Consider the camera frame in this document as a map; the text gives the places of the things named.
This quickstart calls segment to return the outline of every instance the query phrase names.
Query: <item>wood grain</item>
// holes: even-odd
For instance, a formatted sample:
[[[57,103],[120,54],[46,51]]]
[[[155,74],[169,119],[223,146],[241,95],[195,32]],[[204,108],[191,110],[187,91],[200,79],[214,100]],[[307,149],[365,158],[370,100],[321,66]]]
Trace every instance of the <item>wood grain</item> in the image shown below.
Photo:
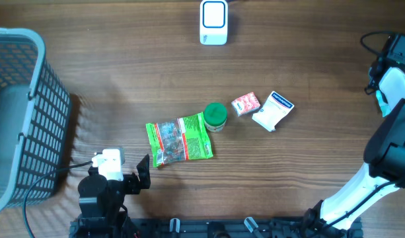
[[[0,26],[44,38],[75,103],[74,163],[122,146],[132,172],[151,152],[145,123],[227,105],[224,131],[209,134],[215,157],[151,169],[151,189],[126,197],[131,217],[301,215],[362,165],[383,119],[363,93],[374,57],[359,37],[405,32],[405,1],[239,1],[229,12],[228,43],[219,47],[199,43],[198,2],[0,6]],[[276,132],[235,116],[233,99],[254,91],[264,102],[272,90],[296,105]],[[86,171],[71,171],[53,198],[28,208],[37,237],[66,237]],[[362,218],[367,238],[405,237],[405,190]],[[26,236],[20,208],[0,213],[0,237]]]

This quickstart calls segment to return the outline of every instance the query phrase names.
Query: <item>white packet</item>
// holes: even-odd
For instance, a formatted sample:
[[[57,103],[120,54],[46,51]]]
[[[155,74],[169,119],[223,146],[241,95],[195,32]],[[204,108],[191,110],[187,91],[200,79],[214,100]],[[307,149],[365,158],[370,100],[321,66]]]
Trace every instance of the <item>white packet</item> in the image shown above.
[[[276,124],[293,109],[295,105],[273,91],[262,105],[261,110],[252,115],[252,119],[267,131],[275,131]]]

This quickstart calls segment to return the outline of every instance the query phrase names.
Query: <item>laundry basket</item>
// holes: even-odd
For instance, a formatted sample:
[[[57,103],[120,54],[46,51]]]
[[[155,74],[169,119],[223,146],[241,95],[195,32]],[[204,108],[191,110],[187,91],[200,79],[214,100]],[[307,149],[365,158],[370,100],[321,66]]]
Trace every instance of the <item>laundry basket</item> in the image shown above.
[[[71,102],[45,55],[34,31],[0,28],[0,211],[61,163]],[[56,180],[38,183],[28,204],[51,196]]]

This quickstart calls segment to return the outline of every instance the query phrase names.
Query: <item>small pink package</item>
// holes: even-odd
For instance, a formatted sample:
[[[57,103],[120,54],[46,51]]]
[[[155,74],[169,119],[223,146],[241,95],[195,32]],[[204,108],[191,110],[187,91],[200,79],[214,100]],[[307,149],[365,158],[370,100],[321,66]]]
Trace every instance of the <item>small pink package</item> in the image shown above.
[[[261,104],[256,99],[254,92],[250,92],[247,95],[243,95],[233,102],[231,105],[236,110],[237,116],[242,116],[243,114],[255,111]]]

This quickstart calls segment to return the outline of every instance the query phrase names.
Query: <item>jar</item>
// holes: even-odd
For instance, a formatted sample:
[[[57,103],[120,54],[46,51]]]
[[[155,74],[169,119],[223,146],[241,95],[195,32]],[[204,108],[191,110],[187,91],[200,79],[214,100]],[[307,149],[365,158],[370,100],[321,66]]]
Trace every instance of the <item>jar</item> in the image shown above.
[[[219,132],[226,124],[227,109],[219,102],[210,103],[203,112],[203,119],[205,121],[205,127],[210,132]]]

